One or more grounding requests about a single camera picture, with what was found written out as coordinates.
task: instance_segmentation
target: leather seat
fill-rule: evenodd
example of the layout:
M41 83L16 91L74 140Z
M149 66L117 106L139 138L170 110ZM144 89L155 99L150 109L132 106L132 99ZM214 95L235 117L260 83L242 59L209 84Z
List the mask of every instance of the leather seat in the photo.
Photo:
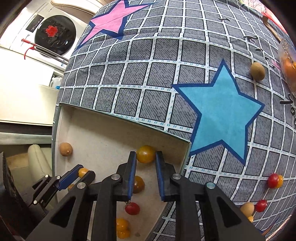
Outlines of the leather seat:
M99 9L113 0L51 0L50 3L85 23L89 23Z

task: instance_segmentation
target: metal bolt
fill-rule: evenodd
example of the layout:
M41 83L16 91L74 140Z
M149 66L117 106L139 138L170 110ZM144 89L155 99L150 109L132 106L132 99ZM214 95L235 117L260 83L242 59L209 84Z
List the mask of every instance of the metal bolt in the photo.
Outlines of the metal bolt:
M117 174L117 173L115 173L115 174L113 174L113 175L111 176L111 178L112 178L113 180L118 180L118 179L120 178L120 175Z
M85 183L78 183L77 184L77 188L79 188L79 189L83 189L83 188L85 188Z
M214 189L215 188L215 183L207 183L207 188L208 189Z
M174 173L173 179L179 180L179 179L181 179L181 175L179 173Z

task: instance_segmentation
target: red flower print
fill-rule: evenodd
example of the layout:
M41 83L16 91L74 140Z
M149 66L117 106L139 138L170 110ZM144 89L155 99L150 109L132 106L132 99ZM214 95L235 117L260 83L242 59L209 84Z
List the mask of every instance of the red flower print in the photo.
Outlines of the red flower print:
M49 25L45 31L48 37L54 37L57 33L57 27Z

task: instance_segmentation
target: red cherry tomato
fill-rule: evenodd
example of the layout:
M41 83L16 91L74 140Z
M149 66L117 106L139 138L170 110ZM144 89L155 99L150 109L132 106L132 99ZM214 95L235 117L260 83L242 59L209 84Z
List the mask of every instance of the red cherry tomato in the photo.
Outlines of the red cherry tomato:
M266 200L260 200L255 205L255 210L259 213L263 212L267 207L267 201Z
M267 180L267 185L269 188L275 188L279 182L279 175L276 173L271 174Z
M140 212L140 207L135 202L128 202L124 209L129 215L137 215Z

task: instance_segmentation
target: star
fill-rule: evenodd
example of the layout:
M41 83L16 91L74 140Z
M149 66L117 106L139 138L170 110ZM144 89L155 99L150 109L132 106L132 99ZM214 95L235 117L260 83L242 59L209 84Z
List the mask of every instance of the star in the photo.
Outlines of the star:
M224 59L210 84L172 86L197 113L190 155L222 144L245 165L248 126L264 104L239 90Z
M155 2L129 6L128 0L119 0L107 13L98 15L91 19L89 22L91 30L78 45L77 49L81 48L87 41L100 32L113 38L122 39L123 29L128 16L152 4L155 4Z

